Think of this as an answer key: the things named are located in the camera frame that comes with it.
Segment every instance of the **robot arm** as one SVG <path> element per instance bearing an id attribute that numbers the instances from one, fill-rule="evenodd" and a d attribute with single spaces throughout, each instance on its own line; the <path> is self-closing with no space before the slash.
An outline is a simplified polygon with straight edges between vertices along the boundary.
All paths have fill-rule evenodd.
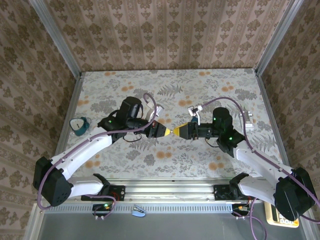
<path id="1" fill-rule="evenodd" d="M 199 116 L 199 108 L 189 108 L 192 117 Z M 255 179 L 240 173 L 229 182 L 230 200 L 252 196 L 274 205 L 288 220 L 294 221 L 310 209 L 315 201 L 285 173 L 294 176 L 316 195 L 310 176 L 299 167 L 293 169 L 272 159 L 259 149 L 252 148 L 244 135 L 233 127 L 233 118 L 225 107 L 213 110 L 212 123 L 187 122 L 173 130 L 187 140 L 217 138 L 219 148 L 231 157 L 242 161 L 265 179 Z"/>
<path id="2" fill-rule="evenodd" d="M 127 132 L 134 131 L 135 134 L 144 134 L 147 138 L 164 137 L 170 133 L 169 129 L 155 120 L 149 124 L 148 119 L 137 118 L 141 108 L 139 99 L 127 97 L 119 110 L 102 119 L 80 142 L 51 159 L 41 157 L 35 164 L 33 186 L 38 191 L 41 189 L 41 195 L 53 207 L 75 196 L 108 195 L 110 183 L 100 174 L 89 177 L 72 175 L 87 160 L 124 137 Z"/>

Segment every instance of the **patterned wallpaper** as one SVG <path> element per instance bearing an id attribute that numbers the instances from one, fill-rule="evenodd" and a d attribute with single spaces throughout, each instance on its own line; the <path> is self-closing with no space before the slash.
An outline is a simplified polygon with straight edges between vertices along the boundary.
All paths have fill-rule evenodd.
<path id="1" fill-rule="evenodd" d="M 253 68 L 289 0 L 45 0 L 83 72 Z"/>
<path id="2" fill-rule="evenodd" d="M 28 1 L 0 1 L 0 240 L 19 240 L 36 160 L 57 146 L 75 80 Z"/>
<path id="3" fill-rule="evenodd" d="M 301 6 L 262 79 L 291 164 L 320 197 L 320 1 Z"/>

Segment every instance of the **floral wallpaper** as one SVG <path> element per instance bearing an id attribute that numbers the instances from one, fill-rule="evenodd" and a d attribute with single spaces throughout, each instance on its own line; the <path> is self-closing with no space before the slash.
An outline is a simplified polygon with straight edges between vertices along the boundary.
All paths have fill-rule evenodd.
<path id="1" fill-rule="evenodd" d="M 252 69 L 189 69 L 86 72 L 75 111 L 76 117 L 92 119 L 90 130 L 112 111 L 119 109 L 127 96 L 142 100 L 144 115 L 149 110 L 143 93 L 151 93 L 164 107 L 156 118 L 169 129 L 190 122 L 189 106 L 197 106 L 219 96 L 236 99 L 253 113 L 254 130 L 248 131 L 252 144 L 272 158 L 281 161 L 256 75 Z M 214 108 L 225 106 L 233 116 L 233 125 L 243 132 L 239 111 L 228 100 L 217 101 L 201 112 L 202 123 L 212 123 Z M 138 136 L 128 134 L 127 140 Z M 82 137 L 70 133 L 68 146 Z M 216 145 L 215 139 L 209 140 Z M 174 134 L 146 138 L 137 142 L 119 140 L 88 160 L 75 176 L 101 174 L 107 179 L 136 178 L 219 178 L 247 172 L 258 176 L 249 165 L 238 161 L 219 148 L 211 148 L 203 138 L 185 140 Z"/>
<path id="2" fill-rule="evenodd" d="M 45 0 L 82 72 L 254 68 L 289 0 Z"/>
<path id="3" fill-rule="evenodd" d="M 289 161 L 309 172 L 319 198 L 320 1 L 303 2 L 262 79 Z"/>
<path id="4" fill-rule="evenodd" d="M 0 1 L 0 240 L 23 238 L 35 162 L 55 152 L 75 80 L 35 10 Z"/>

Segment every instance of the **patterned tablecloth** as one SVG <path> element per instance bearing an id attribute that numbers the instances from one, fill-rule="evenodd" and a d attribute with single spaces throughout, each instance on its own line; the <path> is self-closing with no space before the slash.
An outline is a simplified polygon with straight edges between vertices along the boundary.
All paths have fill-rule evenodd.
<path id="1" fill-rule="evenodd" d="M 254 130 L 248 137 L 254 146 L 281 161 L 266 107 L 252 69 L 195 69 L 86 72 L 75 117 L 92 119 L 91 129 L 113 110 L 120 107 L 128 96 L 142 100 L 143 93 L 153 94 L 165 109 L 157 120 L 169 129 L 189 122 L 189 106 L 206 103 L 212 98 L 228 96 L 253 113 Z M 202 123 L 212 122 L 212 111 L 218 106 L 229 109 L 233 125 L 241 128 L 239 111 L 228 101 L 216 101 L 201 112 Z M 127 135 L 128 140 L 137 136 Z M 81 137 L 70 133 L 68 147 Z M 88 160 L 75 176 L 99 173 L 106 178 L 155 177 L 234 177 L 246 172 L 259 176 L 250 166 L 211 148 L 204 138 L 191 141 L 170 134 L 158 139 L 145 136 L 128 143 L 119 140 Z"/>

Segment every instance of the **gray floor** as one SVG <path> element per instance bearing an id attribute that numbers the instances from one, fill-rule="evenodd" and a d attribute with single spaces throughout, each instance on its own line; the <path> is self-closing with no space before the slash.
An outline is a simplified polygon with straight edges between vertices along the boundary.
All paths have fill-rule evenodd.
<path id="1" fill-rule="evenodd" d="M 266 223 L 262 204 L 254 216 L 264 221 L 268 240 L 305 240 L 302 227 L 287 228 Z M 254 224 L 258 240 L 263 229 Z M 249 220 L 230 214 L 112 214 L 96 221 L 91 214 L 46 214 L 38 240 L 251 240 Z"/>

